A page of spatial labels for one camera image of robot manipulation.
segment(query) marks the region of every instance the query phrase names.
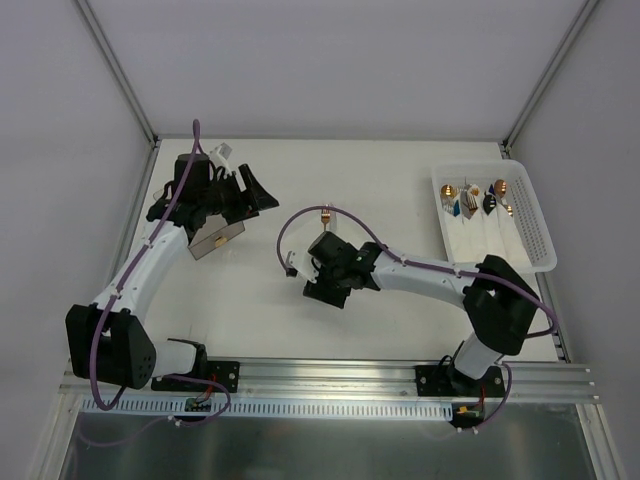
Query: white table surface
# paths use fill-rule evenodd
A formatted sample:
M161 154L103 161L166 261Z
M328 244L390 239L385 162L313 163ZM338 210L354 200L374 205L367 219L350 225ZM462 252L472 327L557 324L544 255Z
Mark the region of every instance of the white table surface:
M209 151L222 141L201 143ZM164 279L145 320L153 340L198 341L212 356L433 360L453 354L471 333L464 311L415 294L353 291L344 310L304 298L303 281L285 277L275 241L293 213L332 202L359 216L385 243L407 253L446 259L431 167L451 160L499 159L497 144L227 143L233 148L232 167L248 163L280 207L248 220L244 233L197 262L185 251ZM153 192L173 178L176 157L190 149L190 140L162 141L141 219L153 203ZM317 227L305 227L317 235L322 231L319 214L309 215L299 222L317 222ZM338 228L348 222L344 217L338 221ZM365 239L347 240L359 247L357 242ZM532 331L547 325L538 312ZM557 360L551 337L527 341L517 358Z

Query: copper object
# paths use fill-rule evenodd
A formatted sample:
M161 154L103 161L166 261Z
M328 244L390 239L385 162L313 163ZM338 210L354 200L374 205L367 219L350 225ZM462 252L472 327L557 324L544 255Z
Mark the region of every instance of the copper object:
M458 192L451 185L443 185L442 188L440 189L440 195L442 197L449 197L452 199L457 194Z
M225 243L227 243L229 240L227 239L227 237L218 237L216 238L214 245L216 248L220 248L222 245L224 245Z
M476 202L476 197L474 196L473 189L467 191L467 208L469 209L469 213L473 216L478 210L478 202Z
M496 180L496 183L493 184L493 190L500 198L504 197L507 194L507 182L504 180Z
M326 208L323 208L320 211L320 221L322 222L322 228L326 232L327 225L329 224L329 222L331 222L331 211Z

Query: plastic tray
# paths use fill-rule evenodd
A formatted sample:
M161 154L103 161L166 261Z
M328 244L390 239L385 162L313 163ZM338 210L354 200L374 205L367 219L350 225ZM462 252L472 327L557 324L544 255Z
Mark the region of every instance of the plastic tray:
M436 198L438 218L442 228L444 246L447 258L453 258L444 215L448 215L441 208L440 188L442 185L453 186L465 183L477 184L481 188L488 188L497 179L507 182L506 200L513 208L513 217L520 233L531 267L513 265L519 273L548 272L558 263L556 251L551 243L551 236L544 221L538 198L529 180L527 171L522 164L514 160L478 160L464 162L449 162L433 167L433 193Z

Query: mounting plate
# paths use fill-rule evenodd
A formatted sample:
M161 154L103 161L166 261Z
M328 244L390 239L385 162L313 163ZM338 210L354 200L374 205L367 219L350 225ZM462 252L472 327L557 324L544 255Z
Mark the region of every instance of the mounting plate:
M436 365L416 365L416 387L419 397L459 397L460 394L454 390L449 382L438 381L436 378ZM480 397L482 386L485 389L486 398L504 397L504 379L500 367L489 367L487 373L478 380L478 383L471 389L468 397Z
M220 361L208 361L207 362L207 378L211 378L215 375L215 381L221 385L224 385L229 393L236 393L238 391L238 382L240 380L240 362L220 362ZM163 378L162 380L156 380L155 378L151 382L151 390L156 392L197 392L201 393L207 389L206 385L199 383L181 382L179 380L172 380L170 378Z

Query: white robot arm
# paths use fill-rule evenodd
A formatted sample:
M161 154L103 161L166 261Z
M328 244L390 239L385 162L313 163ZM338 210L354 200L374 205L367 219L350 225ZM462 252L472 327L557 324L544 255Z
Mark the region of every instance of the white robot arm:
M90 305L74 305L67 314L76 376L134 389L168 374L209 378L204 345L179 339L152 342L143 323L169 267L187 250L208 216L222 215L233 224L278 206L247 165L238 171L245 185L242 191L228 165L216 168L205 154L178 157L174 181L149 209L143 237L118 274ZM170 188L175 197L171 200L167 198Z
M368 288L403 290L465 310L474 332L447 369L448 381L460 395L477 391L478 382L502 356L520 353L537 306L504 284L473 278L477 273L478 277L502 279L537 299L505 260L487 255L463 277L450 273L455 271L453 264L388 250L403 261L393 259L377 243L356 249L334 233L324 232L307 251L290 251L285 263L290 276L300 275L307 281L304 296L338 308L344 308L352 289ZM430 269L413 266L416 264Z

